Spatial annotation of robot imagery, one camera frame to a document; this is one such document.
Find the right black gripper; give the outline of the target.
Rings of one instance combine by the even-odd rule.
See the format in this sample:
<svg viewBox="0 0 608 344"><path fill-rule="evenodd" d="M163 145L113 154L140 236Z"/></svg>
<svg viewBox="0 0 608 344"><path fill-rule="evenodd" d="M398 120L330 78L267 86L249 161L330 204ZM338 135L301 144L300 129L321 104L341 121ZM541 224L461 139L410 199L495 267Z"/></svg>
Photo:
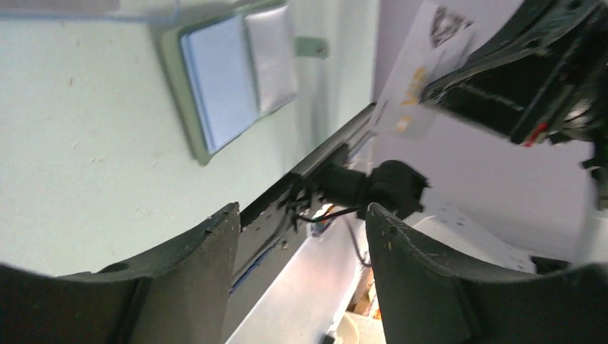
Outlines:
<svg viewBox="0 0 608 344"><path fill-rule="evenodd" d="M524 1L465 65L422 100L512 143L592 143L582 162L607 208L607 4Z"/></svg>

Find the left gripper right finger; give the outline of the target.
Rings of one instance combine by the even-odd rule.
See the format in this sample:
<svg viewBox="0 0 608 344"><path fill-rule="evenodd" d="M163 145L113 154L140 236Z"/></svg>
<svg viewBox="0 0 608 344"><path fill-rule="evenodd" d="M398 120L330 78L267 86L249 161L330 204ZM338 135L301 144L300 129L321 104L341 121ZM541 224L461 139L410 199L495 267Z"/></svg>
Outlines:
<svg viewBox="0 0 608 344"><path fill-rule="evenodd" d="M605 343L607 265L530 274L484 262L371 204L366 234L388 343Z"/></svg>

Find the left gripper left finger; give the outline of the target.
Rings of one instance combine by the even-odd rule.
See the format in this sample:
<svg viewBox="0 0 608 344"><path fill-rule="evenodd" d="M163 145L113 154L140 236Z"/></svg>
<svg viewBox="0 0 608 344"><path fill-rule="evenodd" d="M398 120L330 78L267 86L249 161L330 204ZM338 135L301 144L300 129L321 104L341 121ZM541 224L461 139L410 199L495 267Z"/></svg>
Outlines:
<svg viewBox="0 0 608 344"><path fill-rule="evenodd" d="M99 272L1 266L3 343L219 343L240 230L230 203Z"/></svg>

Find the white VIP card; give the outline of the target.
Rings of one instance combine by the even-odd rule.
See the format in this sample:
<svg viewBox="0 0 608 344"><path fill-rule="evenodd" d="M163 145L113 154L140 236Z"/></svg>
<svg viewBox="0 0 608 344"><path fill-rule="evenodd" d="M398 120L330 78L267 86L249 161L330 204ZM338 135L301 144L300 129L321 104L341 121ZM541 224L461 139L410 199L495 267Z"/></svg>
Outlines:
<svg viewBox="0 0 608 344"><path fill-rule="evenodd" d="M423 90L464 65L474 36L474 21L450 7L423 1L381 91L369 131L423 139L439 115L423 104Z"/></svg>

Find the blue card wallet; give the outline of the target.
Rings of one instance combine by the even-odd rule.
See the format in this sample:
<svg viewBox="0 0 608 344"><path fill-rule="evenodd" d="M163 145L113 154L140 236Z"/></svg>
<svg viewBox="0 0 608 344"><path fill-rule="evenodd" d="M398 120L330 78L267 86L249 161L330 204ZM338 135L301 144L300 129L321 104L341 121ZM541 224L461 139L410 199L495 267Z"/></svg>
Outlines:
<svg viewBox="0 0 608 344"><path fill-rule="evenodd" d="M165 31L158 47L191 155L203 166L297 98L298 58L330 52L326 39L295 34L286 1L211 4Z"/></svg>

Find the clear acrylic card holder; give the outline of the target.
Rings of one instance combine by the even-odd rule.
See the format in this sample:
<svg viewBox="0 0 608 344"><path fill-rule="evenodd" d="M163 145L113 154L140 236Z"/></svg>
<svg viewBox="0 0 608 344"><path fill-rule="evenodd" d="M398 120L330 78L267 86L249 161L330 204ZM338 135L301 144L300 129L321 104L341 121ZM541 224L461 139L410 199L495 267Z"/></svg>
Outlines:
<svg viewBox="0 0 608 344"><path fill-rule="evenodd" d="M1 0L2 19L170 22L178 0Z"/></svg>

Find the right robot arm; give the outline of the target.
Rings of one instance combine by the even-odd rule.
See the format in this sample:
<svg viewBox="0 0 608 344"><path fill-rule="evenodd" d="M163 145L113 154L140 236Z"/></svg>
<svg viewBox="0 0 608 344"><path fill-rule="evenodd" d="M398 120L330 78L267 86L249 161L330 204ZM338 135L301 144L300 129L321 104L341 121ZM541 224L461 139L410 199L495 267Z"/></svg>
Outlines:
<svg viewBox="0 0 608 344"><path fill-rule="evenodd" d="M422 40L442 8L438 1L423 1L417 10L380 94L381 103L372 112L371 119L381 123L381 133L422 137L437 113L420 105L421 91L415 83L438 76L468 55L473 29L458 27L439 46ZM375 201L395 211L406 224L460 253L519 272L535 271L528 252L502 242L443 203L435 192L426 192L426 187L426 179L401 161L384 161L370 174L332 163L318 177L318 188L326 200L342 207L346 214L357 212L365 217L368 205Z"/></svg>

